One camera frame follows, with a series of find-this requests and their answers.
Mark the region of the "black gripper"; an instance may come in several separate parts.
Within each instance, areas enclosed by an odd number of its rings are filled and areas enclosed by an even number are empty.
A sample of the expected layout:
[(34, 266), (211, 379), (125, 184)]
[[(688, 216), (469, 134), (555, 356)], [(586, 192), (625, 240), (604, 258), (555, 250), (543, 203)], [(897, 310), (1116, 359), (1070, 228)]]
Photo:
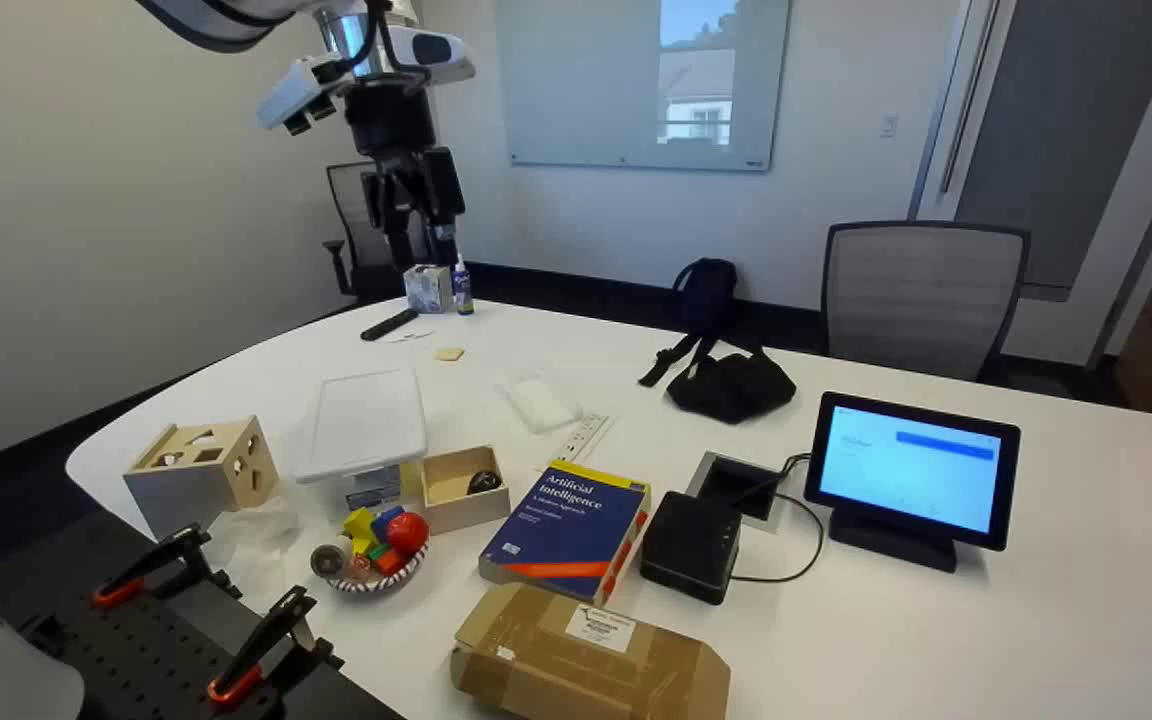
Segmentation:
[(437, 266), (456, 266), (456, 216), (462, 213), (462, 192), (456, 159), (433, 138), (427, 97), (415, 85), (357, 85), (343, 97), (343, 117), (357, 153), (373, 166), (365, 178), (365, 198), (373, 222), (390, 243), (390, 266), (411, 268), (408, 213), (433, 222)]

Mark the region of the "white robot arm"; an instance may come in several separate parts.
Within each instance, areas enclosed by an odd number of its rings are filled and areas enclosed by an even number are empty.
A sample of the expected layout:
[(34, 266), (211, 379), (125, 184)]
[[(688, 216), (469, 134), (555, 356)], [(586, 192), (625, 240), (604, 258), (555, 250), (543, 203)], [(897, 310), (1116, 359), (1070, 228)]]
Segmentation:
[(292, 61), (255, 105), (262, 130), (292, 138), (343, 111), (357, 153), (373, 166), (365, 202), (390, 260), (456, 260), (462, 192), (453, 153), (433, 130), (433, 85), (471, 78), (469, 43), (424, 27), (408, 0), (137, 0), (165, 27), (208, 54), (247, 54), (278, 23), (310, 15), (323, 54)]

